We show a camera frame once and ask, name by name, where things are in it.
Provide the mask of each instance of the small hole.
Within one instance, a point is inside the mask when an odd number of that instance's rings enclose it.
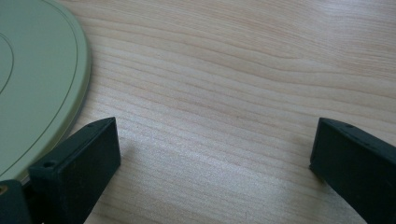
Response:
[[[56,164],[56,161],[47,161],[46,163],[43,164],[44,168],[52,168]]]
[[[0,186],[0,195],[6,193],[7,190],[8,190],[7,185]]]

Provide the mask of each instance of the wood grain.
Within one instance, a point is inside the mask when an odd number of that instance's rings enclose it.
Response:
[[[92,47],[74,130],[119,127],[87,223],[364,223],[308,164],[319,117],[396,145],[393,0],[61,4]]]

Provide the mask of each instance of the green round lid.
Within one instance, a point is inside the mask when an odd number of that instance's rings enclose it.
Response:
[[[91,55],[73,15],[41,0],[0,1],[0,180],[62,139],[87,90]]]

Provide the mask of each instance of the black plastic object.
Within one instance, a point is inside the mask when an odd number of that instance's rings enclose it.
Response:
[[[16,181],[0,182],[8,186],[0,195],[0,214],[7,209],[25,218],[8,222],[15,217],[6,214],[0,223],[83,223],[119,166],[115,118],[90,123],[30,166],[23,195]]]
[[[319,119],[311,170],[367,223],[396,223],[396,147],[333,119]]]

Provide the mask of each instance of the wooden table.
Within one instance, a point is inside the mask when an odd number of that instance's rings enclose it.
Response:
[[[61,1],[116,117],[87,223],[364,223],[308,169],[318,118],[396,145],[394,0]]]

